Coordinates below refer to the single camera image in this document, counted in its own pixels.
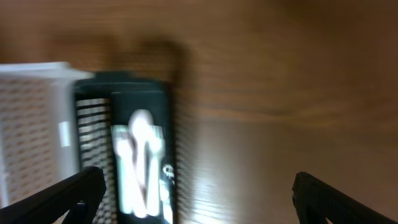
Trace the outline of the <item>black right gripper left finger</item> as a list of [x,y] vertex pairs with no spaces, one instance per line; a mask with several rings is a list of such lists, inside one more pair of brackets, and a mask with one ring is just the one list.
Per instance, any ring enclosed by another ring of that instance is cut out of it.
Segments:
[[1,224],[91,223],[106,191],[103,170],[88,167],[30,197],[1,209]]

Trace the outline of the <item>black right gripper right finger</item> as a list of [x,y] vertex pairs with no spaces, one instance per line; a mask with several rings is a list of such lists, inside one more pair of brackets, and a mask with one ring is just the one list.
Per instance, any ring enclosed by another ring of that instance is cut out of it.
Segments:
[[292,191],[301,224],[397,224],[307,172],[296,174]]

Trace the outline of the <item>pale green plastic fork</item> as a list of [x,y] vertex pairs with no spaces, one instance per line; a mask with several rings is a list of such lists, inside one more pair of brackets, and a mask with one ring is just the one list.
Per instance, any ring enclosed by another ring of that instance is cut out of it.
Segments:
[[114,125],[111,127],[113,150],[116,156],[118,176],[119,209],[124,214],[133,212],[132,202],[132,177],[129,167],[133,158],[133,149],[127,126]]

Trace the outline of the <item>white plastic spoon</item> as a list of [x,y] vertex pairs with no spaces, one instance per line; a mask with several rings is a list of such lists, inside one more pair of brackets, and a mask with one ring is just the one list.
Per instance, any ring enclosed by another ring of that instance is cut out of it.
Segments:
[[153,117],[149,110],[138,109],[129,119],[129,132],[135,142],[135,171],[144,201],[147,199],[149,166],[149,138],[152,135]]

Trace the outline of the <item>white plastic fork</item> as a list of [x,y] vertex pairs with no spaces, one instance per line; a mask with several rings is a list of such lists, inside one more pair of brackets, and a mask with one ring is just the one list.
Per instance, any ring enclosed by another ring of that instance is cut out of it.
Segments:
[[147,180],[147,214],[156,217],[160,213],[159,179],[160,163],[165,156],[165,139],[161,126],[151,126],[149,138],[149,166]]

